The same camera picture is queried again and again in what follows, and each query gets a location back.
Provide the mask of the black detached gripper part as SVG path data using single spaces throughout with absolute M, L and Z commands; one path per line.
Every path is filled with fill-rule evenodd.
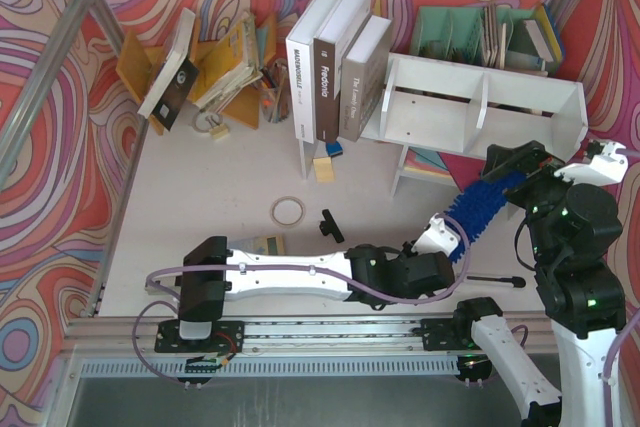
M 319 222 L 319 230 L 323 236 L 332 236 L 338 244 L 345 241 L 342 231 L 338 227 L 329 209 L 322 210 L 322 220 Z

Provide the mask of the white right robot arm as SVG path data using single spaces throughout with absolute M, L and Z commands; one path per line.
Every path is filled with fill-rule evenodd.
M 617 202 L 606 189 L 626 173 L 623 150 L 614 141 L 592 141 L 583 162 L 568 164 L 537 141 L 487 149 L 484 180 L 493 183 L 513 172 L 526 177 L 505 196 L 524 211 L 536 291 L 557 344 L 560 388 L 515 340 L 492 298 L 459 302 L 454 331 L 488 357 L 524 426 L 621 423 L 617 354 L 632 324 L 622 284 L 604 256 L 623 232 Z

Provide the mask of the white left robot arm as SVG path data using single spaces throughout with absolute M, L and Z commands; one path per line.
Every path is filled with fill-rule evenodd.
M 317 257 L 269 256 L 230 249 L 225 237 L 206 239 L 183 259 L 179 338 L 202 341 L 213 333 L 226 300 L 259 295 L 311 295 L 380 309 L 431 297 L 454 283 L 443 251 L 407 254 L 361 244 Z

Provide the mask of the blue microfiber duster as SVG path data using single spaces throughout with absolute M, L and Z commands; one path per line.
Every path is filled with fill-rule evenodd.
M 507 204 L 504 192 L 520 185 L 525 179 L 524 174 L 512 172 L 495 182 L 477 180 L 454 199 L 444 214 L 462 227 L 472 244 Z

